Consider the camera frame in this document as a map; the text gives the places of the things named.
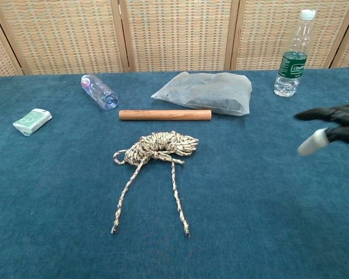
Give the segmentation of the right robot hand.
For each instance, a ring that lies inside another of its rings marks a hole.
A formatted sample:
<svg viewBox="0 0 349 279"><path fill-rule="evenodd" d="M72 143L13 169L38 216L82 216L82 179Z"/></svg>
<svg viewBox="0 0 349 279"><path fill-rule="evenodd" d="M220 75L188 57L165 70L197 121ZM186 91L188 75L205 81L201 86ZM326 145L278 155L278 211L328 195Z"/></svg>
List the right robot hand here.
<svg viewBox="0 0 349 279"><path fill-rule="evenodd" d="M323 120L338 124L337 127L318 129L308 137L297 148L297 152L302 156L311 155L335 141L349 144L349 104L312 108L297 113L294 117L302 121Z"/></svg>

